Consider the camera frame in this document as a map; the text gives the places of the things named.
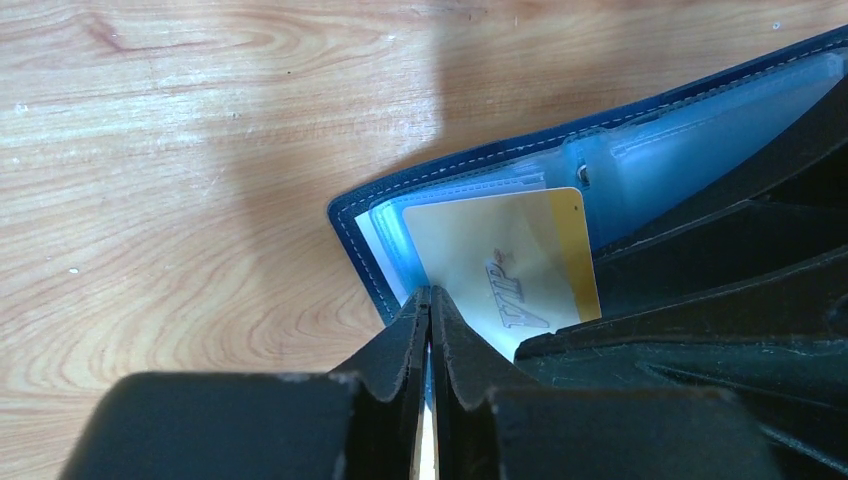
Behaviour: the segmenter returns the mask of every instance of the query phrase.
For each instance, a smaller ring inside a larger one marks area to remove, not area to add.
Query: wooden table
[[[365,343],[334,196],[844,23],[844,0],[4,2],[0,476],[55,476],[131,372]]]

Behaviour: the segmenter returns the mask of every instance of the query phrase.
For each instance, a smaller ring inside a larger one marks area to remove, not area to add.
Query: card
[[[510,361],[527,338],[600,318],[579,190],[421,205],[403,218],[430,285]]]

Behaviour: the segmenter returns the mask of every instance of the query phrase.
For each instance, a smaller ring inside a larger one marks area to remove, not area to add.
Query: blue leather edge
[[[380,272],[380,268],[354,220],[358,215],[371,208],[372,205],[401,193],[413,191],[416,187],[432,181],[443,180],[552,148],[566,137],[591,128],[615,127],[638,115],[695,96],[705,95],[717,88],[746,79],[753,74],[840,46],[848,46],[848,25],[654,97],[596,113],[556,127],[474,147],[393,173],[335,198],[327,207],[327,215],[345,251],[353,262],[356,272],[377,306],[380,317],[388,325],[400,305],[389,289],[385,277]]]

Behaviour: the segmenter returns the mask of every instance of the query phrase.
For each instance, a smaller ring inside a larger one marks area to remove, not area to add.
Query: wallet
[[[387,324],[428,284],[408,207],[580,191],[604,318],[764,281],[848,245],[848,26],[629,105],[334,199]]]

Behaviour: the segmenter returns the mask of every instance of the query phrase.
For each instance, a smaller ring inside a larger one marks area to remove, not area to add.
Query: card holder
[[[570,124],[583,128],[548,136],[569,126],[559,127],[522,137],[535,140],[524,145],[483,146],[400,172],[334,201],[331,219],[384,319],[427,283],[402,221],[410,206],[576,187],[592,248],[600,250],[737,168],[797,121],[845,76],[846,33]],[[422,174],[426,167],[435,170]]]

